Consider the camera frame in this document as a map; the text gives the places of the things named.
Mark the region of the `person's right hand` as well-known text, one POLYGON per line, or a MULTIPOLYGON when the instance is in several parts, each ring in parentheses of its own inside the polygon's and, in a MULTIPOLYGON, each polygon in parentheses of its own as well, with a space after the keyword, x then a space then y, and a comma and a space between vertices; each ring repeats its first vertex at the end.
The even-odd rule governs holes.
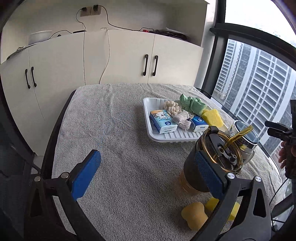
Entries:
POLYGON ((280 168, 283 169, 286 166, 286 159, 287 159, 287 149, 286 149, 286 142, 281 142, 281 150, 279 152, 279 159, 278 162, 280 163, 280 168))

